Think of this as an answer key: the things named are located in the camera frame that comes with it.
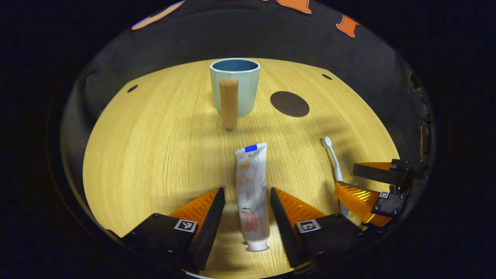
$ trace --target wooden peg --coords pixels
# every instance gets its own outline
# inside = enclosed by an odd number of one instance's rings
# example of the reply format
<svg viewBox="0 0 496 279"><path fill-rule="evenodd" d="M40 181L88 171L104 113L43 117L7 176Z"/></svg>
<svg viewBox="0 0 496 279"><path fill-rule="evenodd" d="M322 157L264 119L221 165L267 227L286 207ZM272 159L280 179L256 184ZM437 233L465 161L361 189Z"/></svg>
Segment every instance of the wooden peg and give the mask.
<svg viewBox="0 0 496 279"><path fill-rule="evenodd" d="M234 129L238 122L238 80L225 78L219 81L222 121L228 130Z"/></svg>

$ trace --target table surface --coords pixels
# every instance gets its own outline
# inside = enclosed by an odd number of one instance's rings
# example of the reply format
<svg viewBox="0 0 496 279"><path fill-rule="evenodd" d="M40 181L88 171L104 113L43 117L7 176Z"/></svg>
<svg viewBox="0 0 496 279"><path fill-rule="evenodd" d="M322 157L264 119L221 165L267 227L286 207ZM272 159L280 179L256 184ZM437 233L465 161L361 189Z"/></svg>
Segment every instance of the table surface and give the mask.
<svg viewBox="0 0 496 279"><path fill-rule="evenodd" d="M199 61L128 82L91 133L83 164L84 190L98 222L123 237L154 212L170 214L224 187L226 205L202 276L255 279L289 272L270 209L271 249L246 251L236 201L236 149L267 142L267 187L277 187L325 214L339 212L329 136L345 182L389 191L386 184L354 177L356 162L399 158L377 115L331 72L304 64L250 58L260 63L255 107L233 131L213 105L209 65ZM138 85L131 92L128 90ZM287 116L270 103L276 91L293 92L310 112ZM351 214L355 224L360 219Z"/></svg>

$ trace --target black background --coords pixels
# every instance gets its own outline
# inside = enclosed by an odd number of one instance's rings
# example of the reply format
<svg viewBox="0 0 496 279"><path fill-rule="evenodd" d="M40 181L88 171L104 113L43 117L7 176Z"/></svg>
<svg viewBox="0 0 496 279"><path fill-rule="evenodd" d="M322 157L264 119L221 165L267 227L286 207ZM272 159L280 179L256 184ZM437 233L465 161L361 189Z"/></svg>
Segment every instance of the black background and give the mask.
<svg viewBox="0 0 496 279"><path fill-rule="evenodd" d="M16 1L2 7L1 93L5 182L2 273L7 278L156 277L142 262L120 255L89 236L64 207L52 185L44 128L53 94L112 38L171 1ZM333 1L400 50L420 57L428 83L441 94L446 116L445 175L430 185L409 222L370 258L338 273L350 277L490 277L493 220L483 207L494 182L476 172L491 141L488 94L494 59L490 20L494 7L470 1Z"/></svg>

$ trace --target cup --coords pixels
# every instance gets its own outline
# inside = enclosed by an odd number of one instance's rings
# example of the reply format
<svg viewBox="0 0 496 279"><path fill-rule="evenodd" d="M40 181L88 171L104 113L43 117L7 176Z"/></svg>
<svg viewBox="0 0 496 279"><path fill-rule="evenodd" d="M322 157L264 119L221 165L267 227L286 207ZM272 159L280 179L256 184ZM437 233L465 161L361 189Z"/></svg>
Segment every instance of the cup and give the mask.
<svg viewBox="0 0 496 279"><path fill-rule="evenodd" d="M248 115L255 105L256 88L260 64L249 59L228 58L215 61L210 65L210 81L215 109L222 115L219 81L225 78L238 80L238 117Z"/></svg>

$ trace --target toothbrush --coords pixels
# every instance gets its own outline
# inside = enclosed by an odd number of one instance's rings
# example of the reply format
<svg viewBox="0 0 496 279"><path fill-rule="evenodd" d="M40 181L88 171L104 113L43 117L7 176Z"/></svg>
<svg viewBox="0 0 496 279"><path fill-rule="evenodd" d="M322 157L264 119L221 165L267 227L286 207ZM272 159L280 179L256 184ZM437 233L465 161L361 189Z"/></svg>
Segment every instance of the toothbrush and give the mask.
<svg viewBox="0 0 496 279"><path fill-rule="evenodd" d="M334 154L334 150L332 149L331 139L329 137L325 137L322 140L322 146L331 150L332 157L334 158L334 175L336 176L336 182L343 182L343 175L341 174L341 168L339 167L338 158L336 158L336 154ZM350 219L350 217L348 216L348 208L341 201L339 201L339 209L343 216L345 216L347 219Z"/></svg>
<svg viewBox="0 0 496 279"><path fill-rule="evenodd" d="M336 158L336 154L334 154L334 150L332 150L332 142L329 137L325 137L322 140L322 146L324 148L329 148L332 153L332 157L334 158L334 175L336 176L336 182L341 181L343 182L343 175L341 174L341 168L339 167L339 162L338 158Z"/></svg>

